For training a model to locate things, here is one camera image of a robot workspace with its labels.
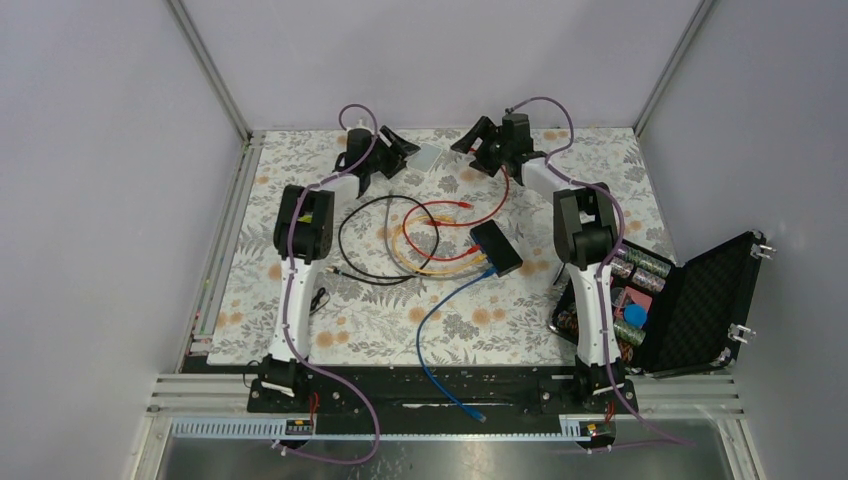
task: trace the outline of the blue round object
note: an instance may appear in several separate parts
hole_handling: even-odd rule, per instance
[[[624,309],[624,320],[634,327],[642,328],[648,321],[648,312],[639,305],[628,305]]]

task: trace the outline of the yellow cable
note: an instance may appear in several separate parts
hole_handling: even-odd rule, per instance
[[[453,219],[451,217],[448,217],[448,216],[445,216],[445,215],[433,215],[433,218],[435,218],[436,220],[439,220],[441,222],[453,223]],[[423,220],[429,220],[429,219],[430,219],[429,216],[422,215],[420,217],[413,218],[408,223],[416,223],[416,222],[420,222],[420,221],[423,221]],[[397,246],[397,239],[400,236],[400,233],[402,231],[403,231],[402,228],[395,227],[395,233],[392,235],[392,251],[394,252],[395,256],[398,258],[398,260],[400,260],[404,265],[406,265],[407,268],[409,268],[412,271],[415,271],[415,272],[418,272],[418,273],[423,273],[425,275],[450,275],[450,274],[453,274],[453,273],[461,272],[468,267],[473,267],[474,265],[477,265],[478,263],[481,263],[484,260],[486,260],[485,255],[478,255],[478,256],[474,257],[474,259],[471,260],[470,262],[463,264],[463,265],[460,265],[456,268],[449,268],[449,269],[445,269],[445,270],[423,270],[423,269],[417,267],[411,261],[407,260],[406,257],[404,257],[403,255],[400,254],[400,251],[398,250],[398,246]]]

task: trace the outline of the gray cable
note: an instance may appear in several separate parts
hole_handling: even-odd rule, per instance
[[[392,197],[389,197],[388,200],[386,201],[386,220],[383,222],[383,231],[386,232],[386,234],[383,235],[383,243],[386,245],[386,253],[388,253],[388,255],[389,255],[389,260],[391,260],[392,263],[394,263],[395,266],[398,268],[398,270],[400,270],[404,275],[412,275],[413,277],[424,278],[424,279],[427,279],[427,280],[447,281],[447,280],[461,280],[463,278],[473,277],[475,275],[482,275],[483,272],[486,271],[487,267],[484,267],[480,270],[471,270],[471,271],[465,272],[465,273],[457,273],[456,275],[450,275],[450,276],[447,276],[447,277],[442,277],[442,276],[426,275],[426,274],[423,274],[423,273],[413,272],[412,270],[409,270],[409,269],[405,268],[403,265],[401,265],[400,262],[398,262],[397,259],[394,257],[394,255],[392,255],[392,249],[389,247],[389,214],[391,213],[391,210],[392,210],[392,200],[393,200]]]

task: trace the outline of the open case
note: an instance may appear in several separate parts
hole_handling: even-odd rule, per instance
[[[762,233],[746,232],[680,267],[633,243],[624,245],[612,269],[613,314],[617,323],[623,323],[621,310],[628,303],[647,311],[632,343],[623,340],[628,338],[624,327],[629,325],[631,333],[639,329],[632,324],[621,330],[616,326],[621,356],[630,370],[669,377],[728,366],[740,345],[747,343],[746,335],[752,334],[745,323],[768,249]],[[577,344],[570,281],[554,309],[550,329]]]

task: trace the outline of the gray leaf pattern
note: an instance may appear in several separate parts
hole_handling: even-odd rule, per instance
[[[464,133],[457,129],[398,131],[411,142],[429,142],[447,153],[428,174],[405,169],[392,180],[375,174],[363,198],[339,209],[335,232],[342,214],[390,191],[422,202],[472,203],[473,209],[433,206],[434,214],[454,217],[457,222],[487,215],[503,196],[504,180],[500,174],[489,178],[468,168],[469,157],[448,150]],[[578,129],[575,137],[574,146],[554,163],[580,180],[607,183],[625,210],[626,238],[671,257],[671,240],[660,219],[633,131]],[[534,130],[533,138],[537,149],[550,151],[566,141],[568,133]],[[265,355],[276,322],[284,268],[272,243],[280,196],[288,184],[304,185],[325,177],[345,141],[340,131],[266,135],[212,338],[210,364],[243,365]],[[389,235],[409,208],[406,202],[392,204]],[[385,207],[374,205],[349,221],[342,233],[345,252],[370,273],[397,275],[383,246],[384,215]],[[503,278],[487,279],[467,288],[432,315],[421,337],[427,361],[458,365],[567,365],[574,361],[574,347],[546,328],[562,288],[562,283],[551,287],[561,264],[551,245],[551,215],[551,206],[538,194],[510,182],[508,201],[494,219],[524,265]],[[411,225],[409,233],[420,248],[432,248],[432,227]],[[442,228],[440,237],[438,256],[457,255],[472,244],[467,228]],[[334,234],[327,264],[348,270],[337,243]],[[402,236],[398,247],[410,261],[420,264],[421,257],[413,254]],[[427,268],[450,268],[467,260],[430,262]],[[318,364],[417,364],[418,324],[463,282],[415,279],[375,287],[338,275],[319,274],[316,288],[325,287],[330,300],[310,318],[311,360]]]

